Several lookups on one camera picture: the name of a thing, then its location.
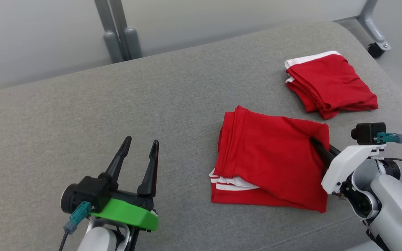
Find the white robotic arm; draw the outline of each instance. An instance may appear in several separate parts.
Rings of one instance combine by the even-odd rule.
[[[322,179],[324,190],[350,202],[367,226],[367,235],[380,248],[402,251],[401,172],[392,158],[374,157],[384,151],[386,142],[402,143],[402,135],[377,137],[385,132],[384,123],[358,124],[352,137],[361,145],[348,146],[342,152],[334,147],[325,152],[314,138],[311,143],[328,167]]]

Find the gray cushion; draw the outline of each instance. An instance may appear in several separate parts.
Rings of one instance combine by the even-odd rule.
[[[396,87],[332,22],[288,24],[0,90],[0,250],[56,250],[68,218],[62,191],[104,171],[127,135],[133,142],[119,179],[127,191],[141,183],[153,140],[161,143],[160,226],[141,232],[137,250],[342,250],[368,241],[350,205],[336,197],[323,214],[210,202],[224,112],[241,105],[323,122],[286,88],[283,62],[330,50],[348,59],[380,107],[326,121],[331,143],[356,144],[350,130],[361,122],[383,121],[402,133]],[[389,145],[385,155],[402,157],[402,145]],[[68,238],[67,250],[76,250],[85,230],[83,223]]]

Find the teal cable connector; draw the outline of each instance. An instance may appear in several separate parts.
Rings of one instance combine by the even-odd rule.
[[[69,234],[72,235],[80,222],[89,215],[91,210],[91,203],[87,201],[80,203],[77,209],[69,216],[69,221],[64,225],[63,229],[65,231],[68,230]]]
[[[376,142],[378,143],[395,142],[402,144],[402,135],[396,133],[377,133]]]

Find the red cloth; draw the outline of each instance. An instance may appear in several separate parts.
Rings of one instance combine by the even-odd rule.
[[[378,99],[341,55],[331,54],[295,64],[286,72],[295,80],[287,83],[305,105],[307,112],[319,110],[323,119],[340,110],[378,109]]]
[[[323,163],[310,144],[312,136],[329,149],[327,124],[267,116],[241,106],[226,112],[213,175],[238,176],[259,189],[224,191],[215,189],[213,183],[212,202],[292,206],[325,212]]]

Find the white stripe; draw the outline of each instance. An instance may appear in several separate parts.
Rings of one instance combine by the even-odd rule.
[[[289,67],[291,67],[293,65],[309,62],[309,61],[312,61],[315,59],[320,59],[322,57],[326,57],[326,56],[333,55],[333,54],[340,55],[340,53],[337,51],[326,51],[326,52],[322,52],[322,53],[319,53],[316,55],[300,57],[300,58],[296,58],[296,59],[288,59],[285,61],[285,67],[286,67],[286,69],[289,69]]]
[[[233,178],[223,178],[220,177],[218,179],[219,183],[226,183],[226,184],[232,184],[234,186],[237,187],[243,187],[243,188],[252,188],[252,189],[258,189],[259,187],[244,181],[242,178],[240,178],[239,176],[234,176]]]
[[[210,178],[219,178],[218,175],[214,175],[215,168],[209,173]]]
[[[224,184],[217,184],[215,186],[218,190],[224,190],[224,191],[246,191],[246,190],[252,190],[252,189],[257,189],[257,188],[244,188],[244,187],[237,187],[234,185],[224,185]]]
[[[239,186],[243,188],[252,188],[252,189],[258,189],[259,187],[244,181],[241,177],[239,176],[234,176],[233,178],[223,178],[218,175],[214,175],[215,168],[209,173],[210,177],[210,182],[211,183],[226,183],[226,184],[232,184],[234,186]]]
[[[292,83],[294,81],[294,78],[293,77],[289,77],[289,79],[287,79],[286,81],[285,81],[285,83]]]

